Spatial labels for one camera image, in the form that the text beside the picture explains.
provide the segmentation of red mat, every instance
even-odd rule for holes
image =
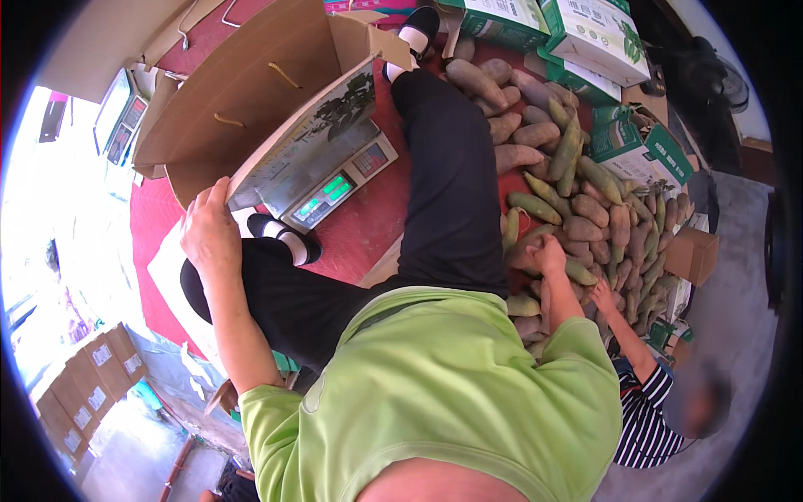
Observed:
[[[244,22],[270,2],[271,0],[241,0],[235,4],[227,19]],[[192,73],[204,58],[235,30],[220,23],[225,8],[226,5],[221,5],[190,30],[188,51],[182,51],[181,44],[177,43],[162,58],[159,67],[176,73]],[[438,53],[444,39],[445,35],[438,37],[440,42],[436,42]],[[513,67],[524,70],[524,55],[521,53],[479,41],[473,63],[482,63],[491,58],[505,59]],[[315,233],[323,245],[324,253],[320,261],[307,266],[309,270],[321,275],[351,284],[359,282],[403,232],[410,188],[410,155],[402,135],[402,120],[393,107],[390,86],[381,76],[381,65],[382,62],[379,60],[374,62],[377,112],[372,118],[393,144],[399,158],[318,225]],[[440,73],[442,71],[440,65],[441,60],[437,57],[426,67],[434,73]],[[524,103],[519,103],[513,110],[520,112],[523,107]],[[587,130],[591,119],[588,107],[581,108],[580,119],[583,129]],[[499,177],[499,200],[504,212],[507,212],[504,198],[512,190],[528,191],[524,179],[518,172],[506,173]],[[147,270],[162,239],[180,219],[182,212],[173,197],[167,178],[145,180],[142,186],[134,186],[132,189],[133,256],[139,278],[145,322],[153,331],[178,345],[188,341],[190,351],[200,356],[198,347],[190,340],[169,310]],[[365,217],[367,214],[371,214],[370,218]],[[524,218],[520,233],[528,231],[535,225],[537,223]],[[526,279],[517,272],[511,273],[511,280],[514,291],[526,282]]]

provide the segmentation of black pants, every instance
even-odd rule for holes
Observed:
[[[293,267],[289,248],[243,239],[248,308],[271,347],[317,373],[340,334],[371,299],[395,288],[440,286],[507,298],[499,195],[490,127],[479,107],[426,70],[401,74],[391,88],[412,158],[410,203],[398,274],[364,289]],[[210,320],[189,261],[181,286]]]

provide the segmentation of striped shirt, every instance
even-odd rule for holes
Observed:
[[[622,396],[622,436],[613,461],[625,467],[655,467],[666,462],[683,445],[683,437],[663,421],[662,404],[672,377],[660,365],[644,385],[632,372],[619,374]]]

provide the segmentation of black shoe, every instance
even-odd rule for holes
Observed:
[[[253,213],[248,216],[248,220],[246,220],[246,227],[248,227],[249,232],[251,235],[256,237],[257,239],[264,237],[265,226],[272,221],[277,221],[276,218],[271,216],[270,214],[263,214],[263,213]],[[323,248],[321,248],[320,244],[313,240],[309,235],[304,235],[301,232],[297,231],[295,228],[290,228],[282,222],[279,224],[284,227],[279,233],[276,235],[276,239],[282,236],[285,232],[291,232],[295,234],[296,237],[301,239],[301,242],[304,243],[304,247],[307,248],[307,260],[302,263],[302,265],[308,265],[310,263],[315,263],[320,259],[321,254],[323,254]]]
[[[424,54],[432,47],[432,41],[435,40],[435,36],[438,35],[438,28],[441,26],[441,17],[438,15],[438,12],[430,6],[423,6],[419,7],[413,11],[412,14],[404,21],[404,24],[401,25],[399,28],[399,33],[402,32],[402,28],[404,27],[412,27],[417,31],[422,32],[427,39],[426,47],[424,47],[420,51],[416,51],[412,47],[410,48],[410,54],[418,59],[419,61],[421,58],[424,57]],[[382,75],[388,79],[387,69],[388,64],[385,63],[382,66]]]

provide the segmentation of green t-shirt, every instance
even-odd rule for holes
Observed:
[[[589,500],[622,429],[593,322],[566,320],[536,366],[498,296],[423,286],[366,305],[306,396],[260,386],[239,404],[265,502],[354,500],[413,457],[485,472],[530,500]]]

